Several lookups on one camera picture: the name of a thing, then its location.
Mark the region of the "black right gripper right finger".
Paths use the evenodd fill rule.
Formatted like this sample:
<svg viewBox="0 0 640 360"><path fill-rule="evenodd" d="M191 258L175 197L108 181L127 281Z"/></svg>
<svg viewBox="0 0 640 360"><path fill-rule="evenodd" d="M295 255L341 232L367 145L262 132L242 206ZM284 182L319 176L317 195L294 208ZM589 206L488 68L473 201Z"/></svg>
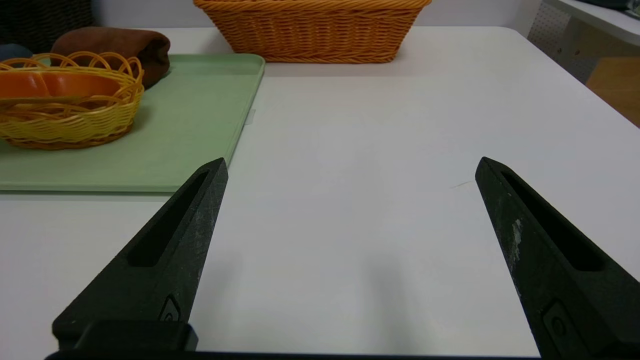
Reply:
<svg viewBox="0 0 640 360"><path fill-rule="evenodd" d="M638 280L505 164L475 182L540 356L637 360Z"/></svg>

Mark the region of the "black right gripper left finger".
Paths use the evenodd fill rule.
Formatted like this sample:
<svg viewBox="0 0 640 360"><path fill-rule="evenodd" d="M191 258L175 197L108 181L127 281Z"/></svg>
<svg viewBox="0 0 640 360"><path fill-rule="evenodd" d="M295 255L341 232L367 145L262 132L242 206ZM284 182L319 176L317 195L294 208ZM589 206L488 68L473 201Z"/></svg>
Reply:
<svg viewBox="0 0 640 360"><path fill-rule="evenodd" d="M52 323L61 350L194 350L189 324L228 180L199 167Z"/></svg>

